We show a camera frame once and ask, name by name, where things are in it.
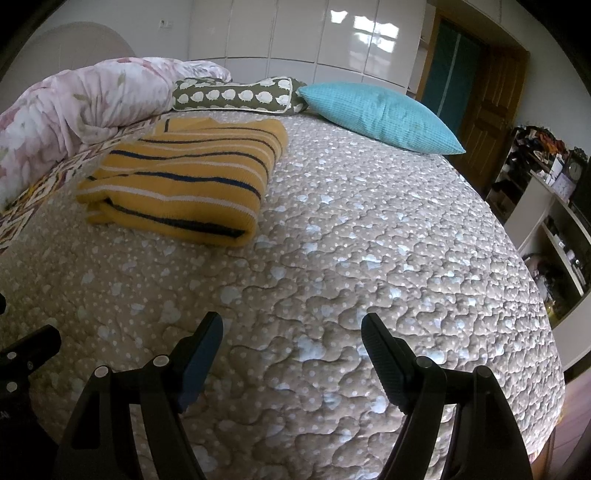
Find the yellow striped blanket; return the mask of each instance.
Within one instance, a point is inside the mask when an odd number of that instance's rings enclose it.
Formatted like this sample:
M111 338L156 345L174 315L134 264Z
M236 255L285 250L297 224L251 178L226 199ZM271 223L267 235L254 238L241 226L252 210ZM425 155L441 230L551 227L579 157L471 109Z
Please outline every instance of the yellow striped blanket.
M90 223L240 247L256 233L269 175L286 146L279 120L168 119L152 135L117 145L76 199L88 204Z

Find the patterned bed sheet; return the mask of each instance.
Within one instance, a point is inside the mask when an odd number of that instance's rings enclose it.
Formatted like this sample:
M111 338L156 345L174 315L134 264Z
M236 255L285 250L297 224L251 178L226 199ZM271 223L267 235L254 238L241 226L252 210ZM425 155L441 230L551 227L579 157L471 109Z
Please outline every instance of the patterned bed sheet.
M297 115L281 119L290 146L247 247L89 226L76 180L155 120L60 163L0 223L3 344L46 323L63 338L31 387L56 439L98 365L140 367L216 310L222 347L183 419L207 477L376 478L403 416L361 342L370 311L417 355L446 368L492 368L528 453L541 450L564 397L544 306L502 226L443 157ZM142 469L153 472L132 412ZM429 480L441 474L452 426L446 407Z

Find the clock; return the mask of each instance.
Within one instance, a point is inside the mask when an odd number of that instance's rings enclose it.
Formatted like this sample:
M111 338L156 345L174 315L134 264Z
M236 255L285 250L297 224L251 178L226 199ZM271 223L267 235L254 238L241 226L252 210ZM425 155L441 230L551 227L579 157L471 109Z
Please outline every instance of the clock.
M573 183L577 183L583 176L586 167L587 163L584 159L571 153L562 173L564 173Z

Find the wooden floor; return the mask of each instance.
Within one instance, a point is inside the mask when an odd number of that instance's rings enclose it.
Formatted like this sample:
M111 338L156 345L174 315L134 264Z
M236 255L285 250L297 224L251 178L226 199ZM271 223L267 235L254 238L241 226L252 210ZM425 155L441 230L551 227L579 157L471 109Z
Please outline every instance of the wooden floor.
M562 415L558 425L554 429L548 443L544 446L545 456L549 458L547 473L544 476L541 465L546 464L542 458L538 458L532 465L535 469L535 480L552 480L579 442L585 428L591 421L591 369L582 373L572 382L566 385L566 396Z

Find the blue pillow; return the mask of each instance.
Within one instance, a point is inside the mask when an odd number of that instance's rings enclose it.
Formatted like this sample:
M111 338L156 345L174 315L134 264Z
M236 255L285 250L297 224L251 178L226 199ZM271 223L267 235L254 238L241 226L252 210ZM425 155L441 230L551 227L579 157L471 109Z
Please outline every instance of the blue pillow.
M331 82L301 87L298 94L331 122L388 145L442 155L466 152L431 110L393 90Z

